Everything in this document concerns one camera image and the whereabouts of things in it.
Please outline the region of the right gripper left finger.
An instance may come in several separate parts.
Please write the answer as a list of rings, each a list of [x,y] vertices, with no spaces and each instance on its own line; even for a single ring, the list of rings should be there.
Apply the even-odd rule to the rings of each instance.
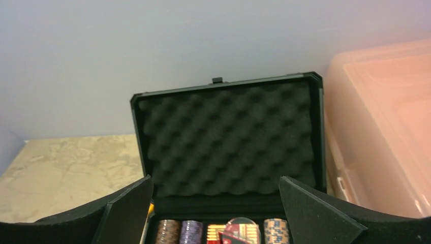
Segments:
[[[153,193],[151,176],[33,223],[1,223],[1,243],[140,243]]]

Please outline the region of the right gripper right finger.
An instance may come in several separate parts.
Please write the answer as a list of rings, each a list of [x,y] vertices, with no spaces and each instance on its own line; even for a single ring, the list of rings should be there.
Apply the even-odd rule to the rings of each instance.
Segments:
[[[279,190],[294,243],[430,243],[430,217],[374,211],[288,176],[280,178]]]

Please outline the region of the brown poker chip roll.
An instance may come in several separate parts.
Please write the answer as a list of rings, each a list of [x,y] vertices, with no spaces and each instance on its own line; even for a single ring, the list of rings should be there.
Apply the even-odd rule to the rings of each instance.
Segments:
[[[176,220],[160,220],[155,244],[178,244],[181,222]]]

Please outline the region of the purple poker chip roll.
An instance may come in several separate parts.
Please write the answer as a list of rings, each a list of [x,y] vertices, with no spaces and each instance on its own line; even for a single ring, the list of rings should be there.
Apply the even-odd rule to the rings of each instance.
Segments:
[[[201,244],[204,224],[194,220],[181,223],[180,244]]]

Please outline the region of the black poker case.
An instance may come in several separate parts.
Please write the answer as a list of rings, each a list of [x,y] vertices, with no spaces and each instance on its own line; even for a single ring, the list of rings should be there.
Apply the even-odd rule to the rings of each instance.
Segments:
[[[282,176],[327,191],[323,79],[316,72],[139,93],[130,100],[143,173],[161,220],[260,227],[284,218]]]

